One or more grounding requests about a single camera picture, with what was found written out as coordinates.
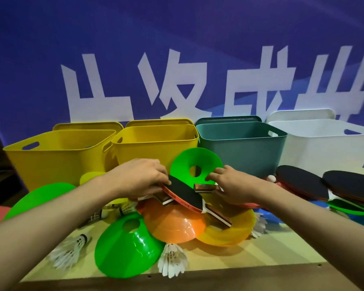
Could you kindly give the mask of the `person's left hand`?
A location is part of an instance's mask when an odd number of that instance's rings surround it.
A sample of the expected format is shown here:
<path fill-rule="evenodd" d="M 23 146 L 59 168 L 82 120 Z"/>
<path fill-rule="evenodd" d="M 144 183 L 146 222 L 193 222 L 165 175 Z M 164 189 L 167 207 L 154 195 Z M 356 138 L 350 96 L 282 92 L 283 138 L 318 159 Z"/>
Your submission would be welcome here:
<path fill-rule="evenodd" d="M 170 185 L 169 174 L 158 159 L 138 158 L 107 172 L 100 178 L 100 192 L 107 201 L 136 198 L 136 192 L 159 182 Z"/>

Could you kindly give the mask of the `person's right hand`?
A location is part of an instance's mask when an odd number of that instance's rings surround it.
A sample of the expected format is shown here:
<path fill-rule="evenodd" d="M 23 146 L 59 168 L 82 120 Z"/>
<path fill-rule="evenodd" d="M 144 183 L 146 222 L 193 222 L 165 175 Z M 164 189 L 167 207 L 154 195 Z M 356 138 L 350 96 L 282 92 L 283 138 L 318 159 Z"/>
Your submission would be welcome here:
<path fill-rule="evenodd" d="M 206 181 L 214 181 L 219 187 L 232 187 L 232 204 L 241 205 L 246 203 L 258 204 L 261 189 L 264 188 L 266 181 L 238 171 L 228 172 L 222 175 L 210 173 Z"/>

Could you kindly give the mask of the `black and red table tennis paddle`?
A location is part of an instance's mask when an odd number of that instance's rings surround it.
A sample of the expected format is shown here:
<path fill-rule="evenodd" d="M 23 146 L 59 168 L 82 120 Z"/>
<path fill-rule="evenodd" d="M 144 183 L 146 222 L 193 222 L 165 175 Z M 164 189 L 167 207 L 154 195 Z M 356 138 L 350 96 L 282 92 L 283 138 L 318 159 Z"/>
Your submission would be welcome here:
<path fill-rule="evenodd" d="M 232 226 L 230 218 L 206 203 L 201 194 L 176 177 L 169 176 L 168 178 L 171 181 L 170 185 L 159 182 L 158 186 L 173 200 L 193 212 L 212 215 L 228 228 Z"/>

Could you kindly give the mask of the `person's right forearm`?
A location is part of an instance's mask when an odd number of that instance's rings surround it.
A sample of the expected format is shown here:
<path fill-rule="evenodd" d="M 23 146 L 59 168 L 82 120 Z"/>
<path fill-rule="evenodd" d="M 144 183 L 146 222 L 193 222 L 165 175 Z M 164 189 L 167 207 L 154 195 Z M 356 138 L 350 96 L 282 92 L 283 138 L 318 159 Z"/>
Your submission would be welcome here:
<path fill-rule="evenodd" d="M 288 225 L 329 264 L 364 291 L 364 226 L 259 180 L 257 204 Z"/>

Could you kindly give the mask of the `person's left forearm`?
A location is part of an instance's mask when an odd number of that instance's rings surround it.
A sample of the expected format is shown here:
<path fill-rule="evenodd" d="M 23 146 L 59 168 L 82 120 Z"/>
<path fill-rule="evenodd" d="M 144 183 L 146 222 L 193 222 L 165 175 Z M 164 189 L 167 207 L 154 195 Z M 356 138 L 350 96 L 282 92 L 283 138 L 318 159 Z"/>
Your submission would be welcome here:
<path fill-rule="evenodd" d="M 0 223 L 0 291 L 20 282 L 118 190 L 102 177 Z"/>

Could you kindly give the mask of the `white feather shuttlecock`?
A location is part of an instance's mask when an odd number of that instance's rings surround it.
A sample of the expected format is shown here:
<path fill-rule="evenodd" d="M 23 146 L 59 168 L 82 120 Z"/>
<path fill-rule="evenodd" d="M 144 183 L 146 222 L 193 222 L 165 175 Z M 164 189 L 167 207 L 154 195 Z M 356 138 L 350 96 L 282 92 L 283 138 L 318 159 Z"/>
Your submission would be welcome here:
<path fill-rule="evenodd" d="M 136 206 L 138 205 L 138 202 L 135 201 L 128 201 L 125 203 L 121 203 L 117 210 L 117 216 L 122 217 L 126 215 L 130 215 L 137 212 Z"/>
<path fill-rule="evenodd" d="M 251 235 L 253 238 L 260 238 L 266 231 L 267 221 L 261 213 L 255 212 L 255 224 L 253 226 Z"/>
<path fill-rule="evenodd" d="M 91 216 L 89 216 L 84 221 L 84 225 L 87 226 L 87 225 L 94 224 L 98 221 L 105 220 L 108 216 L 109 216 L 109 211 L 105 210 L 105 209 L 101 209 L 101 210 L 95 212 L 94 214 L 92 214 Z"/>
<path fill-rule="evenodd" d="M 78 262 L 82 249 L 91 239 L 92 236 L 89 233 L 68 237 L 56 246 L 47 258 L 53 268 L 69 270 Z"/>
<path fill-rule="evenodd" d="M 166 244 L 157 263 L 159 273 L 164 277 L 174 278 L 185 273 L 188 258 L 178 244 Z"/>

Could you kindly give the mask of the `teal plastic bin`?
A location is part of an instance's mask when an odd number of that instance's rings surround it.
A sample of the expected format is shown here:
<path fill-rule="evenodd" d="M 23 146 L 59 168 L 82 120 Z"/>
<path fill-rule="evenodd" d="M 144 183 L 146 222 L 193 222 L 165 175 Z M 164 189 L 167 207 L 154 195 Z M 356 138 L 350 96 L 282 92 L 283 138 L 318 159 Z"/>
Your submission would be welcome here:
<path fill-rule="evenodd" d="M 199 144 L 224 165 L 265 178 L 279 166 L 287 133 L 259 121 L 199 123 Z"/>

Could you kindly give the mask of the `translucent amber disc cone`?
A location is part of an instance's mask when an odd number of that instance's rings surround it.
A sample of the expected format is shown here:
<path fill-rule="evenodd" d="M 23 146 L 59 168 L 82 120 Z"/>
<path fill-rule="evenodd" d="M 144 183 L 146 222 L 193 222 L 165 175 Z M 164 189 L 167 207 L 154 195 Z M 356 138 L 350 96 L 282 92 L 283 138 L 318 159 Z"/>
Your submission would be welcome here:
<path fill-rule="evenodd" d="M 208 205 L 226 216 L 232 225 L 227 227 L 206 213 L 204 214 L 206 228 L 196 237 L 197 240 L 212 246 L 228 247 L 241 243 L 251 235 L 257 220 L 252 209 L 231 205 L 216 194 L 202 193 L 201 196 Z"/>

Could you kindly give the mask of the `green disc cone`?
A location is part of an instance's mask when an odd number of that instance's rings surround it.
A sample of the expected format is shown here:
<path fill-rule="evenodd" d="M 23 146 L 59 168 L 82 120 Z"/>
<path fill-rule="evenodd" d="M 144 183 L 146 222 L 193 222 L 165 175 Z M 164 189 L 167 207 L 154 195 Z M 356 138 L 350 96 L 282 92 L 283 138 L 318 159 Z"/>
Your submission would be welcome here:
<path fill-rule="evenodd" d="M 190 169 L 195 166 L 201 169 L 199 176 L 190 174 Z M 221 167 L 223 163 L 217 154 L 205 148 L 194 147 L 183 151 L 175 158 L 170 174 L 193 188 L 194 184 L 214 184 L 214 181 L 205 179 L 215 168 Z"/>
<path fill-rule="evenodd" d="M 146 228 L 144 218 L 135 212 L 112 223 L 99 237 L 95 264 L 102 274 L 126 279 L 148 271 L 158 262 L 165 242 Z"/>
<path fill-rule="evenodd" d="M 69 183 L 53 183 L 35 189 L 20 199 L 5 215 L 3 220 L 8 220 L 16 215 L 25 211 L 49 202 L 69 191 L 74 190 L 76 187 Z"/>
<path fill-rule="evenodd" d="M 364 203 L 355 203 L 342 198 L 330 199 L 327 205 L 346 214 L 364 216 Z"/>

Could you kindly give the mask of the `orange disc cone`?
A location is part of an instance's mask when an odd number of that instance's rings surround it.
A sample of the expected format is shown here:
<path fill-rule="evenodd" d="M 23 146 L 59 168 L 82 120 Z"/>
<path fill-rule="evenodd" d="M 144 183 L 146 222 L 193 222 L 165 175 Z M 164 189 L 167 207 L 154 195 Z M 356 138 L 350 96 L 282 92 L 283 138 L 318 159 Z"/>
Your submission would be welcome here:
<path fill-rule="evenodd" d="M 139 201 L 136 209 L 143 216 L 150 234 L 168 244 L 194 240 L 206 228 L 204 214 L 191 211 L 176 201 L 162 205 L 150 198 Z"/>

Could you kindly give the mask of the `small yellow plastic bin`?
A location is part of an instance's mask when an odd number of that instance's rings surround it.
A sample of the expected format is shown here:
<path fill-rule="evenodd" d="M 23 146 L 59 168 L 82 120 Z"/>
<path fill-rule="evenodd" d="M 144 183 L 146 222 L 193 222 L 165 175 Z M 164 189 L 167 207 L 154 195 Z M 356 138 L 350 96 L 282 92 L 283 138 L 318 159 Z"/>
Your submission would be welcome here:
<path fill-rule="evenodd" d="M 119 165 L 136 158 L 158 159 L 170 172 L 175 158 L 198 146 L 199 133 L 192 124 L 127 127 L 111 141 Z"/>

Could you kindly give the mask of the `teal bin lid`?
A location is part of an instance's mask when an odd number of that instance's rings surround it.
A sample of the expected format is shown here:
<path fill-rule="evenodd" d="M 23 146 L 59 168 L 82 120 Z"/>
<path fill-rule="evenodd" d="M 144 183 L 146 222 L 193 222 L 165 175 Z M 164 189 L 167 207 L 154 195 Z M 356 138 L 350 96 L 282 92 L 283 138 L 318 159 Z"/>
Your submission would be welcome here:
<path fill-rule="evenodd" d="M 230 116 L 230 117 L 204 117 L 196 121 L 195 126 L 200 124 L 230 123 L 230 122 L 262 122 L 258 116 Z"/>

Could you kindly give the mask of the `yellow disc cone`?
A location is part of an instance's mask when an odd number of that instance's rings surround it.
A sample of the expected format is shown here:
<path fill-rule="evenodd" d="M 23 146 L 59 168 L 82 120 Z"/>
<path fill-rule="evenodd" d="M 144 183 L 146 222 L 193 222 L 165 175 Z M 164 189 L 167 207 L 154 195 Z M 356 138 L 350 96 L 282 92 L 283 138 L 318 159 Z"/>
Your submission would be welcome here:
<path fill-rule="evenodd" d="M 91 172 L 87 172 L 85 174 L 83 174 L 79 180 L 79 185 L 83 185 L 86 182 L 88 182 L 89 180 L 97 177 L 97 176 L 102 176 L 104 175 L 105 172 L 100 172 L 100 171 L 91 171 Z M 117 205 L 121 205 L 125 202 L 129 202 L 128 198 L 119 198 L 119 199 L 114 199 L 111 202 L 107 203 L 106 205 L 104 205 L 104 208 L 112 208 L 115 207 Z"/>

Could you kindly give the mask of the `yellow bin lid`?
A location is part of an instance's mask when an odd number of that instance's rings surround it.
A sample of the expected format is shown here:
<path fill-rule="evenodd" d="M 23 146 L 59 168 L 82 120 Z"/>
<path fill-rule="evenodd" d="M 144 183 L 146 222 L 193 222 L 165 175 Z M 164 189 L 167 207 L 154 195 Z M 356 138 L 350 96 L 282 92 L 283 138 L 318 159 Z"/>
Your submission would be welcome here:
<path fill-rule="evenodd" d="M 123 125 L 119 122 L 70 122 L 59 123 L 55 125 L 52 131 L 60 130 L 113 130 L 118 133 L 123 129 Z"/>
<path fill-rule="evenodd" d="M 148 120 L 133 120 L 126 123 L 125 128 L 128 127 L 143 127 L 143 126 L 161 126 L 161 125 L 177 125 L 177 124 L 190 124 L 194 123 L 186 118 L 179 119 L 148 119 Z"/>

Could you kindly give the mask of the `white bin lid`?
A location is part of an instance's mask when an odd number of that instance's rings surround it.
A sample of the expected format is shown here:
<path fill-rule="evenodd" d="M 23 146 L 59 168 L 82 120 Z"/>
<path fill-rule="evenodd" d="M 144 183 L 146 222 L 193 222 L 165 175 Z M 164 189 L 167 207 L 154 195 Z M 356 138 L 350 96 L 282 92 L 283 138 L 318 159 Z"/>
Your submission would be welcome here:
<path fill-rule="evenodd" d="M 336 119 L 336 113 L 331 109 L 275 111 L 266 118 L 265 123 L 272 121 L 298 121 L 315 119 Z"/>

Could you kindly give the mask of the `large yellow plastic bin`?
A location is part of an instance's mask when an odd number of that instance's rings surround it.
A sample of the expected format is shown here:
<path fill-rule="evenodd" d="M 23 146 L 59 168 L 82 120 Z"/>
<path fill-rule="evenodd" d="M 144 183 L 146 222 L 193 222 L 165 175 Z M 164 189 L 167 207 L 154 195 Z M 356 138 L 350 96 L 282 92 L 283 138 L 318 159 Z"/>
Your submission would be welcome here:
<path fill-rule="evenodd" d="M 4 147 L 29 192 L 53 183 L 79 185 L 82 175 L 105 172 L 114 130 L 58 130 Z"/>

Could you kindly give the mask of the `white plastic bin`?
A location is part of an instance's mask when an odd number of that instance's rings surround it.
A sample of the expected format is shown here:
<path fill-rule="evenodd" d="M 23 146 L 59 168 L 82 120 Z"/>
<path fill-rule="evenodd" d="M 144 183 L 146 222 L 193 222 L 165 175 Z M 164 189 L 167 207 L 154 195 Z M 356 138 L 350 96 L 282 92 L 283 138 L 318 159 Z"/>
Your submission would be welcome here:
<path fill-rule="evenodd" d="M 322 176 L 331 170 L 360 173 L 364 166 L 364 126 L 334 119 L 271 121 L 288 135 L 279 166 Z"/>

